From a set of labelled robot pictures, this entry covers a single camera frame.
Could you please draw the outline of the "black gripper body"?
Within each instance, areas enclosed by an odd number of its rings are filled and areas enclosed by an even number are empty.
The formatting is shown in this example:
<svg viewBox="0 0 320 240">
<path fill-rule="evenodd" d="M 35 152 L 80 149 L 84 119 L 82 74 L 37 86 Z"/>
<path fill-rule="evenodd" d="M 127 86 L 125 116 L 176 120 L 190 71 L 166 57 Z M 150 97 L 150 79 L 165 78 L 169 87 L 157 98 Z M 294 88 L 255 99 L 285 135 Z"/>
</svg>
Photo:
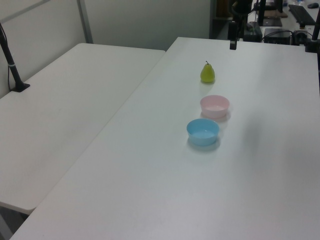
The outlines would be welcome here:
<svg viewBox="0 0 320 240">
<path fill-rule="evenodd" d="M 228 23 L 228 40 L 231 42 L 237 41 L 238 24 L 235 21 Z"/>
</svg>

